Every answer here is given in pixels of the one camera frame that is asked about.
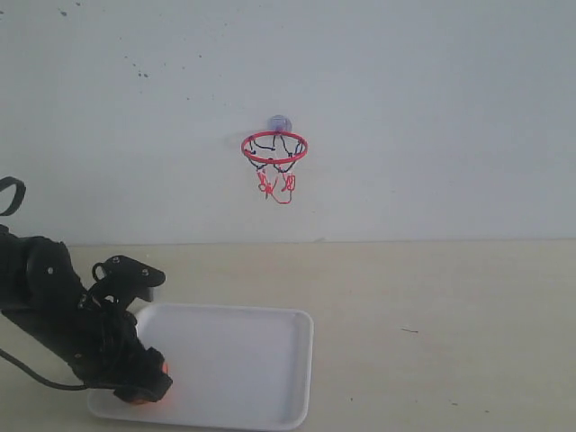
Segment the black cable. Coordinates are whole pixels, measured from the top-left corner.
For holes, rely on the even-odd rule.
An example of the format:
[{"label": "black cable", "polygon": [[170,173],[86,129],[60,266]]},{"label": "black cable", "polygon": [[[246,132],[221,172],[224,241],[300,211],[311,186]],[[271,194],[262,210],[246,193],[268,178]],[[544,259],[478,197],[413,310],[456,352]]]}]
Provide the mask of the black cable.
[{"label": "black cable", "polygon": [[34,380],[36,380],[38,383],[44,384],[45,386],[50,387],[51,389],[64,390],[64,391],[68,391],[68,392],[79,392],[79,391],[88,389],[88,386],[85,384],[68,385],[68,384],[60,384],[58,382],[53,382],[53,381],[47,380],[43,376],[35,373],[28,365],[24,364],[23,362],[18,360],[13,355],[6,353],[2,348],[0,348],[0,357],[2,357],[7,362],[12,363],[14,366],[16,366],[18,369],[20,369],[21,371],[28,374],[30,377],[32,377]]}]

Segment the basketball hoop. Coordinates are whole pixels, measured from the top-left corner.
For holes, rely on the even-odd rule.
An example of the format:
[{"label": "basketball hoop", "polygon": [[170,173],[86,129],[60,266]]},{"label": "basketball hoop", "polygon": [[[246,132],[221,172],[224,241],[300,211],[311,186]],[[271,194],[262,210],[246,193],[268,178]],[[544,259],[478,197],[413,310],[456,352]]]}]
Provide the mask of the basketball hoop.
[{"label": "basketball hoop", "polygon": [[[292,126],[288,119],[283,118],[283,120]],[[279,204],[291,203],[296,187],[293,167],[308,153],[306,139],[286,130],[265,130],[244,139],[241,149],[242,154],[256,168],[256,175],[260,182],[258,189],[265,195],[265,198],[268,199],[271,196]],[[269,167],[275,170],[275,175],[266,172]]]}]

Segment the black strap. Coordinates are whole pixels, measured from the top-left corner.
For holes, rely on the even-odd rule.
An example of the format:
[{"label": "black strap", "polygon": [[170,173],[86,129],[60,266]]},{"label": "black strap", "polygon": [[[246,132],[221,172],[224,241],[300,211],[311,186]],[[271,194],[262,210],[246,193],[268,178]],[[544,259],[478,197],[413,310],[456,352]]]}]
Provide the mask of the black strap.
[{"label": "black strap", "polygon": [[15,214],[22,205],[22,201],[24,201],[24,195],[26,194],[26,185],[24,182],[14,177],[4,177],[0,179],[0,193],[10,186],[16,186],[16,193],[12,199],[12,203],[6,210],[0,213],[0,216],[10,216]]}]

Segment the robotic arm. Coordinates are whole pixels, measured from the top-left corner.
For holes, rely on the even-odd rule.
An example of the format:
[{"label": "robotic arm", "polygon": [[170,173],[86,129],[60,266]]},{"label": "robotic arm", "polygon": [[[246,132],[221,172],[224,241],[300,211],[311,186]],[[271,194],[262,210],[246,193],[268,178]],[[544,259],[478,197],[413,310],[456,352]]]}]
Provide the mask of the robotic arm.
[{"label": "robotic arm", "polygon": [[[0,213],[16,212],[25,187],[0,180],[0,192],[16,187],[13,203]],[[87,290],[74,272],[63,243],[44,237],[18,238],[0,225],[0,311],[64,360],[84,384],[50,382],[0,349],[0,356],[37,381],[59,390],[109,389],[123,401],[162,399],[172,384],[164,357],[146,349],[136,335],[136,318],[126,308],[136,297],[152,301],[152,288],[166,277],[126,256],[97,263]]]}]

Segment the table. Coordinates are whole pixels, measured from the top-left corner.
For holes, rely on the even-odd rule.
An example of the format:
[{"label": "table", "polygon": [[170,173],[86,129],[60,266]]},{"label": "table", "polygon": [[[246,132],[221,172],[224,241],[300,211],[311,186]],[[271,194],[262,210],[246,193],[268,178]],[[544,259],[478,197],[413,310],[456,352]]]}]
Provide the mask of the table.
[{"label": "table", "polygon": [[[166,272],[157,302],[303,309],[315,321],[301,431],[569,431],[576,423],[576,241],[72,247],[85,284],[115,254]],[[134,310],[145,303],[138,301]],[[6,319],[0,343],[68,368]],[[93,418],[0,363],[0,429],[179,431]]]}]

